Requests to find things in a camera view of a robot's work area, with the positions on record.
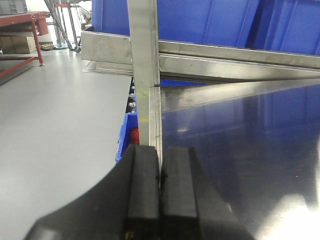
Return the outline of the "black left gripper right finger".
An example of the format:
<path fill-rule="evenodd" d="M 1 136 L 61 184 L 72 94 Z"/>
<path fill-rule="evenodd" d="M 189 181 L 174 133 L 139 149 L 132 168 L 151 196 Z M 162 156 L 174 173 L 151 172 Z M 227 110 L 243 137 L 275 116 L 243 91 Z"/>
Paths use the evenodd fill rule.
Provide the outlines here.
<path fill-rule="evenodd" d="M 228 208 L 192 147 L 169 146 L 161 169 L 163 240 L 252 240 Z"/>

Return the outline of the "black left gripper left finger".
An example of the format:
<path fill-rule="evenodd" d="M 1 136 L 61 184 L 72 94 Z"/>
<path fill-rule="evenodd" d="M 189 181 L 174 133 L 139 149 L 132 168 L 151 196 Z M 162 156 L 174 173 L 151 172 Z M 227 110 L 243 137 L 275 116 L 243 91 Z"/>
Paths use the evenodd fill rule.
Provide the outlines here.
<path fill-rule="evenodd" d="M 130 145 L 94 187 L 39 218 L 26 240 L 157 240 L 159 162 L 153 146 Z"/>

